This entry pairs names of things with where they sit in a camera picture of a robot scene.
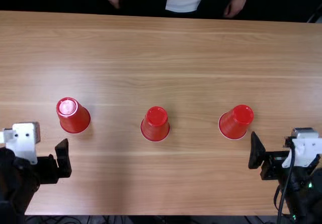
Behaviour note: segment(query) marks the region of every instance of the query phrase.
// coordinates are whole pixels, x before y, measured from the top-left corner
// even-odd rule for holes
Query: white robot part
[[[31,165],[37,164],[36,143],[40,142],[38,122],[16,123],[11,129],[0,132],[0,143],[12,150],[16,157],[26,159]]]
[[[322,138],[318,137],[318,132],[311,129],[302,129],[294,132],[297,138],[292,139],[295,146],[294,166],[308,167],[316,155],[322,154]],[[292,151],[282,164],[283,168],[289,168],[291,164]]]

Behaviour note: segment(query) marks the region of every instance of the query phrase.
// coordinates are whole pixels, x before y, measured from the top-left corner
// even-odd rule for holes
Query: red plastic cup
[[[150,141],[158,142],[169,134],[168,114],[162,107],[151,107],[141,122],[141,133]]]
[[[84,131],[90,124],[90,113],[74,98],[65,97],[59,100],[56,111],[60,126],[66,132],[79,133]]]
[[[249,106],[238,105],[220,117],[218,127],[222,135],[237,140],[245,136],[253,119],[254,113]]]

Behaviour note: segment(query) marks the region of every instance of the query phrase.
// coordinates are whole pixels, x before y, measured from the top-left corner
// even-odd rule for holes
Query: wood grain
[[[277,181],[249,170],[250,132],[268,151],[293,127],[322,132],[322,25],[0,12],[0,123],[36,120],[39,156],[70,142],[72,176],[43,185],[26,214],[275,215]],[[91,113],[64,132],[63,97]],[[238,104],[239,141],[218,130]],[[139,124],[163,106],[171,134]]]

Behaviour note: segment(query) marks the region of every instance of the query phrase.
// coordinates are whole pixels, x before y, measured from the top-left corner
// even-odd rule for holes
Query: red cup
[[[169,134],[168,114],[162,107],[151,107],[141,122],[141,133],[150,141],[158,142]]]
[[[66,132],[79,133],[84,131],[90,124],[90,113],[74,98],[65,97],[59,100],[56,111],[60,126]]]
[[[238,105],[220,117],[219,130],[222,135],[229,139],[241,139],[245,136],[253,119],[254,113],[249,106]]]

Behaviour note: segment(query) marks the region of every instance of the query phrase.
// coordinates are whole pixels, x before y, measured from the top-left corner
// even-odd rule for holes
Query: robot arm
[[[53,155],[37,157],[40,141],[37,122],[17,123],[0,132],[0,219],[4,224],[24,223],[25,211],[41,184],[55,184],[71,175],[68,140],[55,147]]]
[[[310,146],[302,151],[296,145],[297,142],[300,148],[305,148],[305,143],[310,143]],[[249,168],[257,169],[261,166],[262,180],[278,180],[280,189],[286,188],[285,200],[290,217],[298,224],[317,224],[322,220],[322,168],[315,170],[320,160],[320,147],[316,145],[320,143],[321,138],[312,128],[295,128],[292,135],[285,139],[286,147],[293,144],[296,153],[295,165],[286,184],[291,152],[267,152],[252,132]]]

